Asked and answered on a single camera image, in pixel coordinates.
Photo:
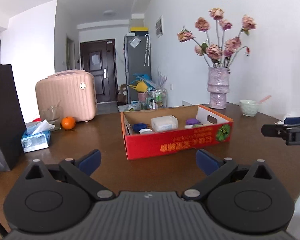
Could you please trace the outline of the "blue ribbed lid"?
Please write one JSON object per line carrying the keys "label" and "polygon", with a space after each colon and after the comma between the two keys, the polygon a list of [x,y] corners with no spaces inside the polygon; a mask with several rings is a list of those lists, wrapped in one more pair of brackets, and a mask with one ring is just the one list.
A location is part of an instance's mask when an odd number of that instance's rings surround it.
{"label": "blue ribbed lid", "polygon": [[140,130],[147,128],[147,125],[144,123],[134,124],[132,129],[135,133],[140,133]]}

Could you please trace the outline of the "white screw cap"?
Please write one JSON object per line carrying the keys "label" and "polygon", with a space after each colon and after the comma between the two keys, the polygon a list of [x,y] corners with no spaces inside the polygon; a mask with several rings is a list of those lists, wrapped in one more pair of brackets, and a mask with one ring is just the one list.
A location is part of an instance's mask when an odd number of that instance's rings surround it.
{"label": "white screw cap", "polygon": [[143,128],[141,130],[139,130],[140,134],[149,134],[149,133],[153,133],[153,131],[150,128]]}

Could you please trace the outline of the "crumpled white tissue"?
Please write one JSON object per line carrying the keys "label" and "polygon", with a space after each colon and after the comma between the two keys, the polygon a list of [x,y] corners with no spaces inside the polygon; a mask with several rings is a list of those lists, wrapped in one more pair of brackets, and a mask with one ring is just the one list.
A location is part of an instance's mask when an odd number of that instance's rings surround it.
{"label": "crumpled white tissue", "polygon": [[284,125],[285,122],[284,122],[284,120],[279,120],[279,121],[277,121],[275,124],[276,124],[276,125]]}

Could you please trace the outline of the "pale green bowl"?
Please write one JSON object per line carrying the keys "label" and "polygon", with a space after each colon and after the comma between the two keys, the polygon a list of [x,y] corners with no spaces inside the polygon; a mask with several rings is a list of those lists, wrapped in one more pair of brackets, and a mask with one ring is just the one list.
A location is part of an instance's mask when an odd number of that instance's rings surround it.
{"label": "pale green bowl", "polygon": [[258,113],[259,103],[254,100],[240,100],[241,112],[248,117],[254,117]]}

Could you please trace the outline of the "purple lid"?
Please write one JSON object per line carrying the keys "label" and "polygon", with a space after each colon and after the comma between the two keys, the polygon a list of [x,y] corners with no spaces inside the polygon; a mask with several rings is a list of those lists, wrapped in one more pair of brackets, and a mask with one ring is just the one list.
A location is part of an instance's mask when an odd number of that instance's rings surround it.
{"label": "purple lid", "polygon": [[202,123],[195,118],[190,118],[190,119],[186,120],[186,125],[187,126],[200,126],[200,125],[202,125]]}

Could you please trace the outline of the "orange fruit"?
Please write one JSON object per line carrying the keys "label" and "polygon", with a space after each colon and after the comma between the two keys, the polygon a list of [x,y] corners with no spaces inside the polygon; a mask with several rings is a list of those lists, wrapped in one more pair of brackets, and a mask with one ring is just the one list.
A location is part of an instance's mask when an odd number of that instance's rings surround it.
{"label": "orange fruit", "polygon": [[76,126],[76,120],[75,120],[75,118],[73,118],[71,116],[64,117],[61,120],[61,126],[65,130],[71,130],[71,129],[73,129]]}

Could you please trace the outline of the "blue tissue pack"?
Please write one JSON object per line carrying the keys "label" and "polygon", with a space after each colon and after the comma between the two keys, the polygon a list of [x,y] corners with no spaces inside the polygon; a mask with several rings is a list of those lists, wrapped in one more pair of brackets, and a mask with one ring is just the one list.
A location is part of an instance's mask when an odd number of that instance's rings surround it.
{"label": "blue tissue pack", "polygon": [[26,129],[21,137],[21,145],[24,153],[33,152],[48,148],[50,146],[51,131],[55,125],[47,120]]}

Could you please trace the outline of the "white rectangular container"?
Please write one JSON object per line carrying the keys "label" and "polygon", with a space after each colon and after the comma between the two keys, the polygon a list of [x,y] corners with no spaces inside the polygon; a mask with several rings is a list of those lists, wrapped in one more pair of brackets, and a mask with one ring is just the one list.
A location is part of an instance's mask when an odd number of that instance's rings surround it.
{"label": "white rectangular container", "polygon": [[151,119],[151,127],[155,132],[166,132],[178,128],[178,119],[172,115]]}

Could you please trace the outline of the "clear glass cup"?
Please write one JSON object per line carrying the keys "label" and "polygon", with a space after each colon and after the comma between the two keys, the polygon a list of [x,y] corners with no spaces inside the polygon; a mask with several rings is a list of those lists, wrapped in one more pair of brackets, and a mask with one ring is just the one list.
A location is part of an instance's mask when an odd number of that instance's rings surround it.
{"label": "clear glass cup", "polygon": [[39,111],[41,120],[47,120],[51,125],[54,125],[52,131],[58,131],[61,129],[61,120],[63,116],[63,110],[61,106],[50,106],[47,109],[41,109]]}

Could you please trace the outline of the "pink ceramic vase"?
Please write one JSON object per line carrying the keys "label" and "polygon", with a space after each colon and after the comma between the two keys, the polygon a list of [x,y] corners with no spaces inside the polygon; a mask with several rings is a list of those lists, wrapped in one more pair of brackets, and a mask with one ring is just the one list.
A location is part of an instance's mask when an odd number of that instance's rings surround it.
{"label": "pink ceramic vase", "polygon": [[226,109],[226,95],[230,91],[229,86],[229,73],[227,68],[209,68],[207,91],[210,93],[210,108]]}

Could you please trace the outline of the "pink ribbed suitcase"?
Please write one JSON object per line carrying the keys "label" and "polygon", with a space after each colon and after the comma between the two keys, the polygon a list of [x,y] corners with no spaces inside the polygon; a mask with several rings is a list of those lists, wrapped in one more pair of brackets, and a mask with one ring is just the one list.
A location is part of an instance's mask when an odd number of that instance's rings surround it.
{"label": "pink ribbed suitcase", "polygon": [[95,80],[84,70],[57,72],[37,82],[39,115],[51,107],[61,107],[61,117],[71,116],[76,121],[88,122],[97,113]]}

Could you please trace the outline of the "dried pink roses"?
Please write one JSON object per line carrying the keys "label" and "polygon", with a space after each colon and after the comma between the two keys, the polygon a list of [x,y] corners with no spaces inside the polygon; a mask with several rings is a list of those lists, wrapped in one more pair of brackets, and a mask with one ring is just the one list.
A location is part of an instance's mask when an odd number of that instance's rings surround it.
{"label": "dried pink roses", "polygon": [[230,66],[233,64],[236,56],[240,51],[245,50],[245,55],[250,55],[250,48],[244,46],[241,41],[241,34],[249,35],[252,30],[255,30],[257,24],[255,20],[244,15],[241,20],[241,28],[238,34],[228,40],[225,39],[225,32],[232,28],[232,23],[224,18],[224,11],[221,8],[212,8],[209,10],[209,16],[213,19],[216,28],[217,40],[215,43],[209,36],[211,24],[203,17],[200,17],[194,23],[194,27],[202,33],[205,33],[206,40],[202,43],[196,40],[193,32],[183,28],[177,33],[177,38],[180,43],[193,41],[196,45],[194,51],[198,56],[202,56],[209,67],[225,68],[230,71]]}

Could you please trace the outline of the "yellow blue toy pile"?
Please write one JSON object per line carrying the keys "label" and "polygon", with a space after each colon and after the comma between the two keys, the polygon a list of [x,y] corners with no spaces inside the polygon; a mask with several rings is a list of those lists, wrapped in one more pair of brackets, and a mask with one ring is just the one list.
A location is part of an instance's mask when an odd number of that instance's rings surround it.
{"label": "yellow blue toy pile", "polygon": [[156,84],[151,80],[148,74],[136,73],[133,76],[135,80],[130,83],[129,88],[137,92],[139,101],[146,102],[150,92],[156,89]]}

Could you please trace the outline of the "dark brown door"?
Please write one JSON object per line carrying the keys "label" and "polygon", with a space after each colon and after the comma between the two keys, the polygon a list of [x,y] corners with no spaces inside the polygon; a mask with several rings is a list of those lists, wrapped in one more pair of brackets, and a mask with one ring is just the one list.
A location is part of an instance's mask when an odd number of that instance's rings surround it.
{"label": "dark brown door", "polygon": [[82,69],[94,78],[97,102],[117,101],[115,40],[82,42],[80,53]]}

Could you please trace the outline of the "grey refrigerator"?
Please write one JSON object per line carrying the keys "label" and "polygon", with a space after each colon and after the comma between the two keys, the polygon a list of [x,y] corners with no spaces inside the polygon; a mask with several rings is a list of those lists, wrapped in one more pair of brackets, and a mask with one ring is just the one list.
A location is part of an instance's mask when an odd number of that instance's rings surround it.
{"label": "grey refrigerator", "polygon": [[135,86],[138,76],[144,74],[151,77],[150,36],[126,35],[124,41],[125,76],[127,85],[127,103],[138,100],[138,93],[130,85]]}

